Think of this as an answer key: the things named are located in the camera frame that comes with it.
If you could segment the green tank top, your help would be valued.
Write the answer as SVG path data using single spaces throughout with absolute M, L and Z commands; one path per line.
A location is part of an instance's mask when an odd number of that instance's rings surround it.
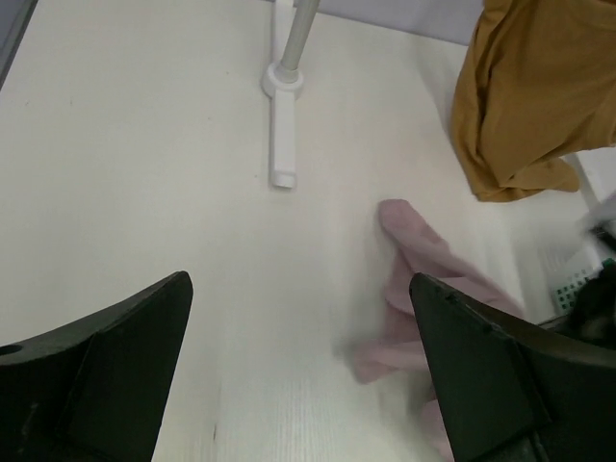
M 597 262 L 584 254 L 577 254 L 568 260 L 553 274 L 549 284 L 556 314 L 569 313 L 575 306 L 581 288 L 596 278 L 602 270 L 614 265 L 614 259 L 607 258 Z

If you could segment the white plastic basket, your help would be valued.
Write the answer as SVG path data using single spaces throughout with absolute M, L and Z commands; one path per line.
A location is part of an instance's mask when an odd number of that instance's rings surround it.
M 615 160 L 608 157 L 613 152 L 601 149 L 588 158 L 582 154 L 573 156 L 587 213 L 577 222 L 575 237 L 547 247 L 542 255 L 549 294 L 558 316 L 568 314 L 580 289 L 603 268 L 615 263 L 615 251 L 591 230 L 603 222 L 608 237 L 615 237 Z

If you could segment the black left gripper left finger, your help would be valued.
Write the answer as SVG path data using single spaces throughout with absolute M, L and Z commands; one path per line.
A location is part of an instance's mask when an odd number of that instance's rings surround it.
M 192 301 L 190 276 L 178 271 L 2 346 L 2 460 L 151 460 Z

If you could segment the brown tank top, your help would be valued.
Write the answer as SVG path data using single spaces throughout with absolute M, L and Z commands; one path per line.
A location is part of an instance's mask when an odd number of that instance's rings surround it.
M 480 201 L 576 192 L 564 156 L 615 143 L 614 2 L 485 2 L 450 134 Z

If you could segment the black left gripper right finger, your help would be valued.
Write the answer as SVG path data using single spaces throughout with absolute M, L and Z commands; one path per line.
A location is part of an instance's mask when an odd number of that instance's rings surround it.
M 455 460 L 614 460 L 614 350 L 425 274 L 410 296 Z

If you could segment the white clothes rack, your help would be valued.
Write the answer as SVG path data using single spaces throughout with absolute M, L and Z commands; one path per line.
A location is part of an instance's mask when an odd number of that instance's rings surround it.
M 320 0 L 275 1 L 271 7 L 271 57 L 261 86 L 269 98 L 269 182 L 296 187 L 295 103 L 304 78 L 299 70 Z

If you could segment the pink tank top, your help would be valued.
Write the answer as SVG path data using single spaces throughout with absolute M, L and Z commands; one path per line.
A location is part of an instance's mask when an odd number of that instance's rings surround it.
M 413 276 L 424 273 L 504 313 L 522 319 L 519 304 L 476 267 L 456 256 L 445 241 L 403 199 L 386 199 L 377 207 L 379 224 L 396 247 L 396 258 L 383 295 L 384 330 L 374 340 L 351 349 L 350 364 L 364 384 L 393 372 L 426 372 L 424 345 L 410 296 Z

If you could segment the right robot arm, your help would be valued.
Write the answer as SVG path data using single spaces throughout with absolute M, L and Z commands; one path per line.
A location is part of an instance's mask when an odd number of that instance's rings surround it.
M 568 317 L 574 335 L 600 347 L 615 348 L 615 278 L 600 273 L 577 293 Z

